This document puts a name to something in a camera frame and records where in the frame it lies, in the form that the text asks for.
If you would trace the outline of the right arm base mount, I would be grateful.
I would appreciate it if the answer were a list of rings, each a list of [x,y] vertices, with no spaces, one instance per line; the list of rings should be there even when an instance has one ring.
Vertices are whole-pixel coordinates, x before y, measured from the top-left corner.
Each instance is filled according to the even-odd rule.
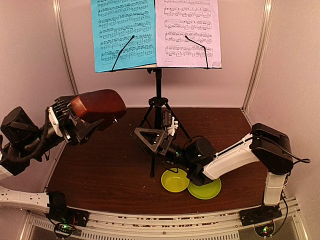
[[[274,220],[282,216],[282,211],[277,207],[260,206],[241,210],[238,214],[243,227],[253,225],[259,237],[268,238],[275,232]]]

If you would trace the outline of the right aluminium frame post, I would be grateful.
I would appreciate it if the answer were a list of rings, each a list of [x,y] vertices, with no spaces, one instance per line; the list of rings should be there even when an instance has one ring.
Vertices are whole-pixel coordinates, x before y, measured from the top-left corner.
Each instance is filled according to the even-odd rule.
[[[248,115],[250,112],[250,106],[254,99],[254,94],[256,92],[258,80],[261,73],[262,68],[262,61],[264,54],[267,49],[268,39],[269,39],[269,32],[270,32],[270,24],[272,18],[272,10],[273,10],[273,0],[265,0],[264,1],[264,9],[263,9],[263,16],[260,28],[260,34],[257,44],[256,55],[253,63],[252,72],[250,75],[250,80],[248,84],[248,88],[246,91],[246,95],[244,98],[244,102],[242,105],[242,111]]]

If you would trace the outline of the brown wooden metronome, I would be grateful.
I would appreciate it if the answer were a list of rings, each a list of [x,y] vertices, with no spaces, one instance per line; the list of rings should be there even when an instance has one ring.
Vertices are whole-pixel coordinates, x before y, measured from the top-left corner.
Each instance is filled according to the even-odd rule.
[[[78,95],[70,102],[74,114],[87,123],[103,119],[97,128],[103,131],[126,113],[126,105],[121,96],[112,89],[102,89]]]

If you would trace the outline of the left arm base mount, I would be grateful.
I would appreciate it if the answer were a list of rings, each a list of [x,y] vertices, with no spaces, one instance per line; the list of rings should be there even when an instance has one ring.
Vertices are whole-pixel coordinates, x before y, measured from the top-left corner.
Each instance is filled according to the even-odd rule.
[[[67,239],[72,235],[80,236],[82,230],[87,226],[90,213],[86,210],[67,208],[64,214],[53,211],[44,214],[53,224],[53,233],[58,239]]]

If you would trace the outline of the lime green plate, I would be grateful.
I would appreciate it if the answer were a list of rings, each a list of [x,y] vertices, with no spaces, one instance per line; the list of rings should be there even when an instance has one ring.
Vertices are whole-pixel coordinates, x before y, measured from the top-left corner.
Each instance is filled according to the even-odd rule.
[[[195,198],[200,200],[210,200],[215,198],[222,189],[221,179],[215,179],[213,182],[197,186],[193,183],[189,183],[187,190]]]

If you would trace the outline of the blue sheet music page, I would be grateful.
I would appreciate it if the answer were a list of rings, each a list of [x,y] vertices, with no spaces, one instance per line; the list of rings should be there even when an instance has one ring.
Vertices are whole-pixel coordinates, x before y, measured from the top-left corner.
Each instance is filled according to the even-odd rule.
[[[92,0],[95,72],[113,72],[156,63],[153,0]]]

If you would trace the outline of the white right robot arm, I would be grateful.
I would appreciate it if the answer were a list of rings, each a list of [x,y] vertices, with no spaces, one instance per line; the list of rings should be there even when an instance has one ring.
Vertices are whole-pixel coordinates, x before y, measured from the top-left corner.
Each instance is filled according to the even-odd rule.
[[[286,177],[294,167],[289,137],[262,123],[254,124],[250,133],[220,152],[204,136],[189,139],[184,147],[174,143],[174,136],[163,129],[137,127],[131,136],[143,152],[184,170],[196,186],[207,185],[235,169],[261,162],[268,170],[263,205],[256,210],[261,221],[276,212]]]

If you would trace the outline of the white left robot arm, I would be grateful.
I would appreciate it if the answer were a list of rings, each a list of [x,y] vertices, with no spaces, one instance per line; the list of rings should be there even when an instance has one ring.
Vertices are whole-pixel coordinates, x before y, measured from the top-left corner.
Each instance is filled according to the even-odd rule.
[[[36,191],[22,178],[33,161],[49,160],[50,151],[61,143],[82,145],[112,122],[112,111],[95,93],[58,98],[45,109],[42,126],[35,125],[21,106],[15,107],[0,125],[0,136],[8,140],[0,146],[0,205],[53,213],[61,222],[69,221],[72,211],[63,193]]]

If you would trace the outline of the lime green bowl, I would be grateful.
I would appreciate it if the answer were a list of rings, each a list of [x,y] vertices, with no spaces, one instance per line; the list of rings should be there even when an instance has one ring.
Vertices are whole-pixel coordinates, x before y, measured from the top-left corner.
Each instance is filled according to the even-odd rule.
[[[162,187],[169,193],[179,194],[187,189],[190,180],[187,173],[180,168],[166,170],[160,178]]]

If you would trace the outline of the aluminium front rail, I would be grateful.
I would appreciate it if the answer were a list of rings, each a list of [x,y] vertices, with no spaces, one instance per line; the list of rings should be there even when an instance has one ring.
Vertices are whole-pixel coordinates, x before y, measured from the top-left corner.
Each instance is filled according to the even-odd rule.
[[[210,213],[137,215],[91,211],[85,227],[70,240],[307,240],[298,205],[281,204],[282,216],[244,226],[239,210]]]

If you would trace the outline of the black perforated music stand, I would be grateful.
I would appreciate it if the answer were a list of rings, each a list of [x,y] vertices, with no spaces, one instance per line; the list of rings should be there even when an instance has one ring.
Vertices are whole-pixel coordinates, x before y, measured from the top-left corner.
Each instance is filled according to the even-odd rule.
[[[190,39],[187,35],[184,36],[187,41],[190,41],[198,46],[200,46],[201,48],[203,48],[204,54],[205,54],[205,61],[206,61],[206,67],[205,69],[209,69],[209,64],[208,64],[208,55],[207,55],[207,48]],[[119,51],[117,58],[114,62],[114,65],[111,69],[111,72],[115,72],[114,68],[116,66],[116,63],[118,62],[119,57],[121,56],[122,52],[124,51],[124,49],[127,47],[127,45],[135,38],[135,35],[132,35],[130,37],[130,39],[128,40],[128,42],[124,45],[124,47]],[[149,108],[146,111],[144,117],[142,118],[139,127],[142,128],[142,126],[144,125],[145,122],[147,122],[147,124],[149,125],[149,127],[151,128],[151,124],[148,122],[148,116],[151,113],[152,109],[155,109],[155,117],[154,117],[154,128],[156,130],[160,130],[163,127],[163,110],[162,107],[165,106],[166,110],[168,111],[172,111],[170,105],[169,105],[169,100],[166,97],[162,97],[162,69],[161,68],[147,68],[147,72],[149,74],[151,74],[152,72],[155,73],[155,80],[156,80],[156,96],[150,98],[148,100],[148,104],[149,104]],[[185,128],[183,127],[182,123],[178,123],[178,126],[180,126],[180,129],[182,130],[182,132],[184,133],[184,135],[187,137],[188,141],[191,139],[190,135],[188,134],[188,132],[185,130]],[[151,169],[150,169],[150,177],[154,178],[155,177],[155,163],[156,163],[156,158],[154,156],[152,156],[151,159]]]

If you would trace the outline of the white sheet music page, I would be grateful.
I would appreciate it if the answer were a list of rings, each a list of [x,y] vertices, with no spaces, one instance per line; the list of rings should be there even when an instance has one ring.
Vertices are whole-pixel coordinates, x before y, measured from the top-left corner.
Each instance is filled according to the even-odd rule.
[[[157,0],[155,16],[158,67],[222,67],[216,0]]]

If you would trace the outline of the left aluminium frame post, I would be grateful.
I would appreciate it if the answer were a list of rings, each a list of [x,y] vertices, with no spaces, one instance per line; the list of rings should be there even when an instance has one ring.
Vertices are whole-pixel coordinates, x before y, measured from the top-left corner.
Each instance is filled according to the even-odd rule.
[[[60,45],[63,53],[63,60],[66,68],[68,82],[71,86],[72,93],[74,95],[79,95],[79,89],[74,76],[74,71],[72,68],[70,54],[67,46],[66,34],[64,30],[63,17],[61,12],[61,1],[52,0],[52,6],[53,6],[53,14],[54,14],[54,18],[55,18],[55,22],[58,30]]]

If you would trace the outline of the aluminium frame post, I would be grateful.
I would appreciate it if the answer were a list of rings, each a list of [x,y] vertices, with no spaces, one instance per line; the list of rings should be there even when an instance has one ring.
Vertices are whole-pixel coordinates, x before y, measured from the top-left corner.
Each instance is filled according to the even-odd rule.
[[[250,80],[248,84],[248,88],[246,91],[246,95],[244,98],[244,102],[242,105],[242,111],[248,115],[250,112],[250,106],[254,99],[254,94],[256,92],[258,80],[261,73],[262,68],[262,61],[264,54],[267,49],[268,39],[269,39],[269,32],[270,32],[270,24],[272,18],[272,10],[273,10],[273,0],[265,0],[264,1],[264,9],[263,9],[263,16],[260,28],[260,34],[257,44],[256,55],[253,63],[252,72],[250,75]]]
[[[63,53],[63,60],[66,68],[68,82],[71,86],[72,93],[74,95],[79,95],[79,89],[74,76],[74,71],[72,68],[70,54],[67,46],[66,34],[64,30],[63,17],[61,12],[61,1],[52,0],[52,6],[53,6],[53,14],[54,14],[54,18],[55,18],[55,22],[58,30],[60,45]]]

